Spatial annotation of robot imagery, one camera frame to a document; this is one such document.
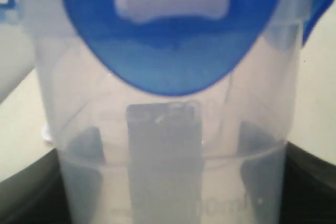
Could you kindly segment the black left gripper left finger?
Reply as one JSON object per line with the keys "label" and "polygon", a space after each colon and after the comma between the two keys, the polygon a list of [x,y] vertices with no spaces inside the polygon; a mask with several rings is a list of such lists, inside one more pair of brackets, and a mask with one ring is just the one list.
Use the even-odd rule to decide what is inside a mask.
{"label": "black left gripper left finger", "polygon": [[[70,150],[76,157],[89,161],[103,161],[100,132],[96,127],[86,129],[70,142]],[[100,178],[94,178],[89,168],[76,168],[64,162],[66,174],[75,184],[74,192],[81,198],[84,220],[93,214],[93,196],[100,187]],[[60,179],[60,166],[56,150],[39,158],[20,172],[1,182],[1,223],[14,223],[27,214]]]}

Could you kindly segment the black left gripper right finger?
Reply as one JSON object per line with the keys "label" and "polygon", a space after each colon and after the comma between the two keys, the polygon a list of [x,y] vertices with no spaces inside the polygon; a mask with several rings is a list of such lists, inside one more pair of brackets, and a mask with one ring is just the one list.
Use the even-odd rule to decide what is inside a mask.
{"label": "black left gripper right finger", "polygon": [[335,223],[335,165],[278,141],[250,122],[239,129],[238,152],[256,154],[240,168],[257,223]]}

